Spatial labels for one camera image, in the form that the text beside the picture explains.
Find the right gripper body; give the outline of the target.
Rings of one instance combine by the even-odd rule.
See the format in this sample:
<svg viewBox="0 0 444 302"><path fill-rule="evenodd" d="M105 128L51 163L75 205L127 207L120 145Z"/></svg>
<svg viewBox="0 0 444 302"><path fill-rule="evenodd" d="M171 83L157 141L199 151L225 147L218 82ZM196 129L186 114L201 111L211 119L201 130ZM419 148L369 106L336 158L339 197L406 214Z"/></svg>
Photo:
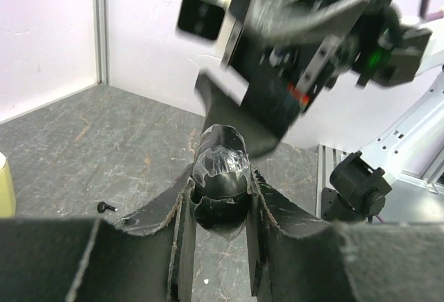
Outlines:
<svg viewBox="0 0 444 302"><path fill-rule="evenodd" d="M247 82L242 107L273 137L284 137L305 107L287 85L299 83L320 45L342 41L364 15L392 0L232 0L241 33L230 65Z"/></svg>

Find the black charging case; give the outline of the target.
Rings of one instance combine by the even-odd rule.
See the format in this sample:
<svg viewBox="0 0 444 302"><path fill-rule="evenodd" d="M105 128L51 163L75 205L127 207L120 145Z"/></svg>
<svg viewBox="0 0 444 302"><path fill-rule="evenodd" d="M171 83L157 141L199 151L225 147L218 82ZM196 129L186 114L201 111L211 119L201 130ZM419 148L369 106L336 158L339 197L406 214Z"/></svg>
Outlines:
<svg viewBox="0 0 444 302"><path fill-rule="evenodd" d="M200 137L191 171L191 213L205 230L226 240L245 226L251 201L251 165L242 135L214 124Z"/></svg>

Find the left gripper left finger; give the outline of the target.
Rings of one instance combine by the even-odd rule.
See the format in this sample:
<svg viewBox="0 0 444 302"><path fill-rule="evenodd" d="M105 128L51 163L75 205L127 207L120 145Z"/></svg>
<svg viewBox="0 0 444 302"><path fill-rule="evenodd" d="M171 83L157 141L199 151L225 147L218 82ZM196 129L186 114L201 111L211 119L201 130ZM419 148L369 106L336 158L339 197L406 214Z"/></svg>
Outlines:
<svg viewBox="0 0 444 302"><path fill-rule="evenodd" d="M191 167L111 224L100 218L1 221L2 301L190 301L196 226Z"/></svg>

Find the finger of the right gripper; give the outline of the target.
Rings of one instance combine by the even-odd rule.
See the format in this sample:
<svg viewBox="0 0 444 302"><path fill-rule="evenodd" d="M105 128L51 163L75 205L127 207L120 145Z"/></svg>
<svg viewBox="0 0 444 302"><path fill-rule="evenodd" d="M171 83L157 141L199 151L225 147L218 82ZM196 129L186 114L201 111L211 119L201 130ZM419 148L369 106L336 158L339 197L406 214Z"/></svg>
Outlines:
<svg viewBox="0 0 444 302"><path fill-rule="evenodd" d="M204 129L214 124L232 126L244 138L247 154L260 158L273 152L279 139L226 94L206 69L200 70L195 91L205 106Z"/></svg>

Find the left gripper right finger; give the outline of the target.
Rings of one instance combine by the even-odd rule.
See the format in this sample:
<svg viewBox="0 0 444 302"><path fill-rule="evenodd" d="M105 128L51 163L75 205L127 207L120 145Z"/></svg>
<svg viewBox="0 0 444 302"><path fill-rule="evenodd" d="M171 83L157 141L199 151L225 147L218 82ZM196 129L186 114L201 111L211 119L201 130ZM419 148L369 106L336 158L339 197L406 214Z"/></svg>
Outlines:
<svg viewBox="0 0 444 302"><path fill-rule="evenodd" d="M258 301L442 301L442 224L349 224L306 212L252 170L246 222Z"/></svg>

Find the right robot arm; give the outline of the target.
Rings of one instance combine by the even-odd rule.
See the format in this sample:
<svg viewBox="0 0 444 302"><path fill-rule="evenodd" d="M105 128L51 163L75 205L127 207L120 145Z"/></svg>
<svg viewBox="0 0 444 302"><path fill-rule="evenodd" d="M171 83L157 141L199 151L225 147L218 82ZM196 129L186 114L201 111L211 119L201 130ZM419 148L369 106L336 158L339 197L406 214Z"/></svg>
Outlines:
<svg viewBox="0 0 444 302"><path fill-rule="evenodd" d="M346 73L395 87L443 64L443 21L401 19L392 0L232 0L223 62L248 83L236 103L201 72L207 126L234 126L251 157L272 152L323 89ZM317 215L370 221L408 159L443 132L443 78L387 131L344 160L324 158Z"/></svg>

